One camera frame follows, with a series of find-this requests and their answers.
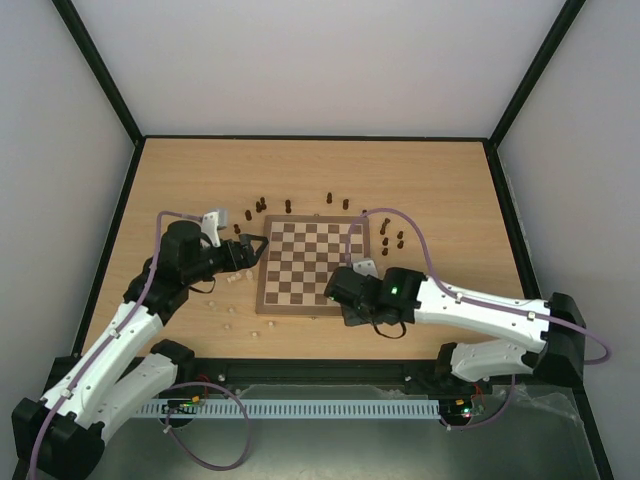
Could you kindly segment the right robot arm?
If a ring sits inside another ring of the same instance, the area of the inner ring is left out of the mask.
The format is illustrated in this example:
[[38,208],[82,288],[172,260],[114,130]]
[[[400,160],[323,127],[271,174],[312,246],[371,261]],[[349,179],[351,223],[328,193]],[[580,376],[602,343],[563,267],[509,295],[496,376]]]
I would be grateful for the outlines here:
[[381,279],[340,267],[324,295],[341,305],[348,326],[438,324],[488,335],[486,342],[441,346],[436,379],[447,391],[503,375],[531,375],[563,387],[583,382],[585,322],[568,295],[510,299],[437,283],[399,267],[388,269]]

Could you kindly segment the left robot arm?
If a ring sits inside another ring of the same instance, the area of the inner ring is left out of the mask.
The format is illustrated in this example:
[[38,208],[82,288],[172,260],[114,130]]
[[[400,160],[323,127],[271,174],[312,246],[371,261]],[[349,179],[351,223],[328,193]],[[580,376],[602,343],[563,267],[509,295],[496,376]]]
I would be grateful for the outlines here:
[[24,398],[13,410],[16,451],[28,463],[30,478],[38,472],[87,478],[112,437],[142,406],[164,391],[198,385],[186,379],[193,351],[170,340],[156,344],[137,367],[131,363],[196,284],[252,268],[269,241],[247,233],[221,240],[214,212],[174,218],[156,226],[152,256],[86,354],[39,400]]

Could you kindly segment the wooden chess board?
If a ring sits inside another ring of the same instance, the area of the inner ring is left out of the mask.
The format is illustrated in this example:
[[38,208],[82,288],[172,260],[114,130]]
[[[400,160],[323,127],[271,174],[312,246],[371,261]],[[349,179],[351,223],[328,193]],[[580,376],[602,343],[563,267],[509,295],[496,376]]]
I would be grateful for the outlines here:
[[364,217],[268,215],[267,250],[260,261],[255,311],[258,315],[339,316],[341,306],[324,296],[334,270],[370,256],[370,228]]

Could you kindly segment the black aluminium frame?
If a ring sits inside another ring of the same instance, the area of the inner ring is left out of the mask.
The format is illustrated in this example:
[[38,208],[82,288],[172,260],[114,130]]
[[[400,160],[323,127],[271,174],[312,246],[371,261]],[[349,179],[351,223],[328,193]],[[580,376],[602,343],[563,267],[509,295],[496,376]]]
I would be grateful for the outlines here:
[[[49,375],[51,380],[55,380],[63,368],[71,365],[80,357],[80,348],[88,335],[90,316],[93,314],[97,305],[98,293],[106,275],[107,263],[112,255],[116,236],[122,223],[125,207],[129,200],[143,149],[148,140],[147,136],[141,133],[133,119],[124,98],[116,86],[75,5],[70,1],[57,1],[54,6],[96,77],[100,87],[106,94],[111,106],[114,108],[115,113],[118,115],[119,120],[124,125],[127,134],[133,142],[134,152],[108,230],[106,243],[100,257],[95,278],[92,282],[72,352],[66,357],[55,359]],[[530,96],[583,6],[584,4],[581,1],[567,1],[564,3],[524,74],[523,79],[519,83],[518,88],[509,101],[494,132],[490,137],[480,138],[478,140],[483,146],[484,155],[488,162],[489,172],[500,206],[519,280],[523,292],[528,298],[538,294],[540,289],[533,271],[523,229],[517,218],[515,202],[511,193],[508,191],[506,175],[500,162],[498,147],[506,137],[517,115],[523,108],[525,101]],[[276,379],[300,380],[302,382],[316,379],[321,385],[335,386],[341,380],[353,378],[355,380],[362,380],[369,385],[379,386],[382,383],[385,373],[397,373],[401,368],[409,367],[412,363],[409,360],[231,359],[228,364],[240,372],[242,381],[253,379],[272,383]],[[586,438],[589,442],[589,448],[598,475],[602,479],[610,479],[613,473],[584,387],[578,386],[574,388],[573,395],[577,401],[579,417],[585,424]]]

